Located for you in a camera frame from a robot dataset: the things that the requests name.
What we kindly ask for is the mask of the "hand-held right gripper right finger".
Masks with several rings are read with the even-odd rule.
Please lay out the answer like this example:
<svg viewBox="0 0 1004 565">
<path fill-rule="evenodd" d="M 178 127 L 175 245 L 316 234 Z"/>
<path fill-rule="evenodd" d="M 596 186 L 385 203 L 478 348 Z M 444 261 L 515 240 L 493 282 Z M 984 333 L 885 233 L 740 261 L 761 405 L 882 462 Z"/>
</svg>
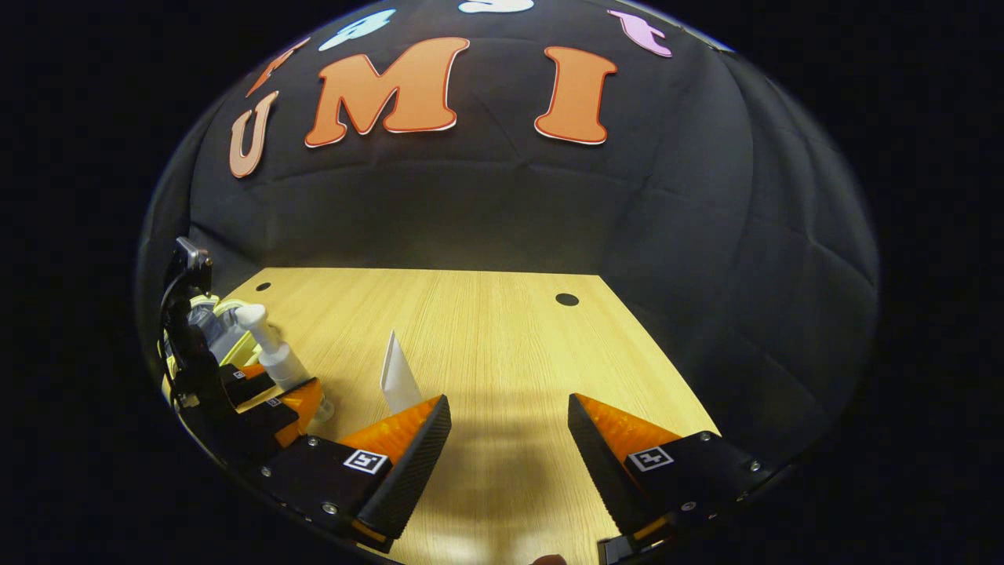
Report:
<svg viewBox="0 0 1004 565">
<path fill-rule="evenodd" d="M 681 436 L 580 393 L 568 429 L 631 550 L 681 542 L 767 489 L 777 466 L 710 430 Z"/>
</svg>

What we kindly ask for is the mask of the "white squeeze tube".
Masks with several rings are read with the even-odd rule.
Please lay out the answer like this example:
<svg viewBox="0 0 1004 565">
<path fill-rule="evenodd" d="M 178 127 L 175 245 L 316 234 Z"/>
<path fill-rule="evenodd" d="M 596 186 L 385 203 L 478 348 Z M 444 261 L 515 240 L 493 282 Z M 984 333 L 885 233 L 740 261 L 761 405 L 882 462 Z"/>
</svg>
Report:
<svg viewBox="0 0 1004 565">
<path fill-rule="evenodd" d="M 394 330 L 388 337 L 379 386 L 392 415 L 401 414 L 423 401 L 423 395 Z"/>
</svg>

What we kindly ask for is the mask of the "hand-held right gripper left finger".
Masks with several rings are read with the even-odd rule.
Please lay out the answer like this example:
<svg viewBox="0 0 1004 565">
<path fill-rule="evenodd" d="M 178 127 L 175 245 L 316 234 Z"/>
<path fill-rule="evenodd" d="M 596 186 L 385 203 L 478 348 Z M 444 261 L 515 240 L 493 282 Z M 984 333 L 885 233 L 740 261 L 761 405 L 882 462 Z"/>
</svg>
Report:
<svg viewBox="0 0 1004 565">
<path fill-rule="evenodd" d="M 302 434 L 244 478 L 317 530 L 387 553 L 404 533 L 451 432 L 437 395 L 341 441 Z"/>
</svg>

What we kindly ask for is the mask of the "white pump bottle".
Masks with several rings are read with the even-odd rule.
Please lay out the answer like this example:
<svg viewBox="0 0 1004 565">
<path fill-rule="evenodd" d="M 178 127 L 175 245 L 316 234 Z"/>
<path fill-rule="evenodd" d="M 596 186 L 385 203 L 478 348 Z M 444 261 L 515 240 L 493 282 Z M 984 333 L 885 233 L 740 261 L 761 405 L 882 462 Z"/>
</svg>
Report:
<svg viewBox="0 0 1004 565">
<path fill-rule="evenodd" d="M 294 389 L 299 384 L 315 378 L 305 368 L 290 343 L 287 343 L 274 329 L 269 321 L 269 312 L 262 304 L 242 304 L 234 311 L 235 325 L 240 329 L 241 337 L 229 351 L 227 363 L 244 367 L 255 363 L 262 364 L 275 383 L 272 390 L 263 392 L 252 400 L 241 404 L 245 410 L 256 404 L 276 397 L 283 392 Z M 311 425 L 329 422 L 334 415 L 334 407 L 326 396 L 322 386 L 322 403 Z"/>
</svg>

